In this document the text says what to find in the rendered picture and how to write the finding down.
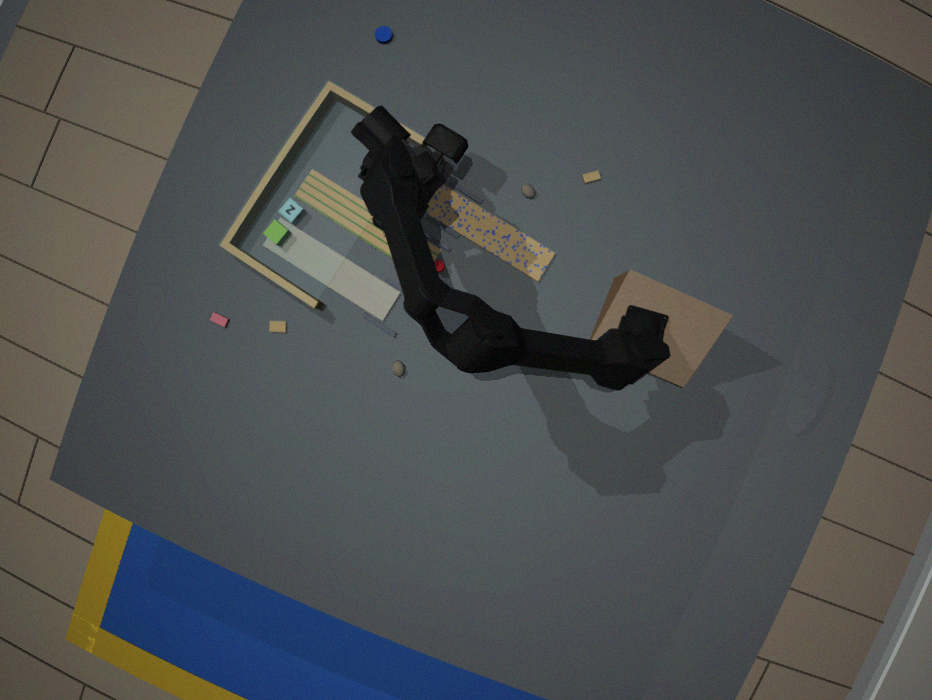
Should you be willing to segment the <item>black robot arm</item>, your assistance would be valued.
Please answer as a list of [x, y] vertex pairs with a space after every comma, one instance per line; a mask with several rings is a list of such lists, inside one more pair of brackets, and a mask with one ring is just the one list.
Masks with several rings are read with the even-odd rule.
[[[590, 340], [521, 328], [478, 296], [448, 286], [439, 278], [418, 214], [420, 192], [430, 197], [446, 182], [434, 157], [410, 146], [411, 134], [382, 106], [351, 134], [369, 150], [358, 175], [364, 181], [360, 194], [385, 232], [403, 307], [431, 346], [459, 370], [482, 373], [517, 365], [590, 375], [598, 386], [621, 390], [671, 357], [662, 341], [669, 317], [658, 312], [629, 305], [619, 329]], [[450, 334], [436, 312], [439, 306], [469, 318]]]

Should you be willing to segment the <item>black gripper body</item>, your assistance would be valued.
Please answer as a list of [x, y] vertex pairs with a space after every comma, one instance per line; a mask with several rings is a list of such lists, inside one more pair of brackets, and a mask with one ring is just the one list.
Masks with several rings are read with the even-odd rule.
[[[429, 151], [431, 155], [434, 157], [437, 171], [440, 172], [441, 175], [443, 172], [442, 169], [444, 165], [446, 164], [446, 161], [444, 160], [445, 155], [449, 157], [450, 159], [452, 159], [453, 162], [457, 164], [458, 161], [461, 159], [462, 155], [464, 155], [464, 153], [468, 149], [468, 141], [464, 137], [462, 137], [458, 133], [454, 132], [453, 130], [450, 130], [448, 127], [440, 123], [434, 124], [432, 129], [429, 131], [429, 133], [423, 140], [423, 144], [426, 144], [426, 145], [428, 144], [429, 146], [437, 150], [436, 152], [432, 153], [432, 150], [430, 150], [427, 147], [424, 147], [424, 149]], [[420, 213], [420, 211], [422, 210], [424, 206], [422, 200], [428, 203], [431, 197], [433, 196], [433, 194], [430, 197], [427, 197], [425, 193], [420, 192], [419, 200], [418, 200], [418, 214]], [[372, 217], [372, 223], [374, 226], [384, 231], [380, 221], [378, 221], [374, 217]]]

